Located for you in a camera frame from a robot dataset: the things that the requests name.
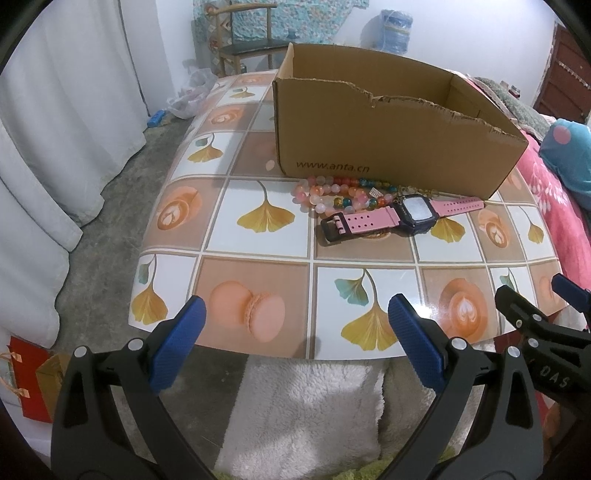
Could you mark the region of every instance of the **pink bedding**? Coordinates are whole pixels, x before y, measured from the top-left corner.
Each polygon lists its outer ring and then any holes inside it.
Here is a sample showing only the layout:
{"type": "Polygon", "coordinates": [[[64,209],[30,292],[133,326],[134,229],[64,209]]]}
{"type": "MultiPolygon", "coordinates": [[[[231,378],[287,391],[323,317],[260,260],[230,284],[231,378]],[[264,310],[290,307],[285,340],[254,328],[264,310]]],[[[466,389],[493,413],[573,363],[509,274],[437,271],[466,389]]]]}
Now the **pink bedding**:
{"type": "Polygon", "coordinates": [[[579,205],[538,155],[540,146],[523,132],[529,146],[517,163],[544,216],[564,275],[591,289],[591,245],[579,205]]]}

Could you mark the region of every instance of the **pink watch strap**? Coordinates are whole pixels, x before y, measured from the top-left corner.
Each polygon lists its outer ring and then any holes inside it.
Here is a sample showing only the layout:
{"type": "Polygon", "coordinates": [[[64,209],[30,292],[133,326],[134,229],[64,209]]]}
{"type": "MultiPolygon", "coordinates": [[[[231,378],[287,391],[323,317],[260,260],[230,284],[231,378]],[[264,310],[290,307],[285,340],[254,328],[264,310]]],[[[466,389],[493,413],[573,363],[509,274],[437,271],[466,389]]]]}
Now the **pink watch strap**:
{"type": "MultiPolygon", "coordinates": [[[[344,215],[345,223],[351,233],[373,232],[384,228],[398,226],[400,217],[392,207],[384,207],[373,212],[361,211],[344,215]]],[[[340,219],[335,220],[339,233],[345,233],[345,228],[340,224],[340,219]]]]}
{"type": "Polygon", "coordinates": [[[431,200],[433,210],[441,217],[459,215],[484,208],[484,202],[478,197],[466,197],[459,200],[431,200]]]}

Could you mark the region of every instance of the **watch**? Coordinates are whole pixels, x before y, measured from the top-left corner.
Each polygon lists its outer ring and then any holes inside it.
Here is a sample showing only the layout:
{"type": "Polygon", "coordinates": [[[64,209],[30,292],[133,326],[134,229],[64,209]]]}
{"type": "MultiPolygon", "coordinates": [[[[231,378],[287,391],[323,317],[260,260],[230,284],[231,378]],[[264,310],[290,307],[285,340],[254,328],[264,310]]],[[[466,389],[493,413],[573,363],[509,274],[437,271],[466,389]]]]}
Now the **watch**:
{"type": "Polygon", "coordinates": [[[459,215],[484,208],[484,202],[477,197],[459,200],[430,200],[415,194],[402,197],[399,203],[392,203],[371,212],[360,211],[350,214],[335,213],[320,222],[328,242],[354,238],[360,233],[370,233],[399,227],[414,235],[428,232],[441,217],[459,215]]]}

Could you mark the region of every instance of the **gray floor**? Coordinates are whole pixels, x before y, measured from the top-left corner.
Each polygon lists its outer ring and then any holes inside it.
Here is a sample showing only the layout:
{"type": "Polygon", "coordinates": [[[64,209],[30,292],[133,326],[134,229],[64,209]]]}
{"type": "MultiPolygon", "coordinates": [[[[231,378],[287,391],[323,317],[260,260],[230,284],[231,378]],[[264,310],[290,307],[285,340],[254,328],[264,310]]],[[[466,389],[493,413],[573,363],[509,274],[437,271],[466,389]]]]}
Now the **gray floor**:
{"type": "MultiPolygon", "coordinates": [[[[134,336],[145,337],[127,324],[132,282],[152,205],[188,126],[189,121],[174,119],[148,129],[147,145],[105,187],[103,210],[83,228],[70,255],[70,273],[56,303],[61,327],[55,350],[87,345],[93,352],[109,351],[134,336]]],[[[246,358],[195,347],[175,384],[161,394],[176,425],[209,467],[222,445],[246,358]]],[[[131,442],[149,458],[120,390],[115,398],[131,442]]]]}

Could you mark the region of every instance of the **wooden chair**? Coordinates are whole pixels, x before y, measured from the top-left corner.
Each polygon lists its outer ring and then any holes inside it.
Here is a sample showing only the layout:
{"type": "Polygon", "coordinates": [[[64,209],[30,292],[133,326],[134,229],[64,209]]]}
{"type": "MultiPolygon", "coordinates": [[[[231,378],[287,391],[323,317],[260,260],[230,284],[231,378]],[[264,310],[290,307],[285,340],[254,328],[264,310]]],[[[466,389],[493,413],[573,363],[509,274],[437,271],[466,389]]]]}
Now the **wooden chair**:
{"type": "Polygon", "coordinates": [[[234,4],[208,13],[210,17],[216,17],[216,33],[218,44],[217,57],[220,61],[220,68],[222,69],[223,77],[226,76],[226,59],[234,63],[236,74],[239,74],[241,71],[240,59],[267,54],[269,69],[272,69],[273,54],[287,50],[287,47],[290,44],[288,41],[276,40],[271,36],[271,8],[277,8],[277,4],[234,4]],[[261,38],[260,40],[235,41],[232,26],[232,14],[234,12],[243,12],[246,10],[255,10],[260,8],[267,9],[267,37],[261,38]],[[219,16],[227,13],[230,14],[230,35],[232,36],[232,44],[222,47],[222,26],[220,25],[219,16]]]}

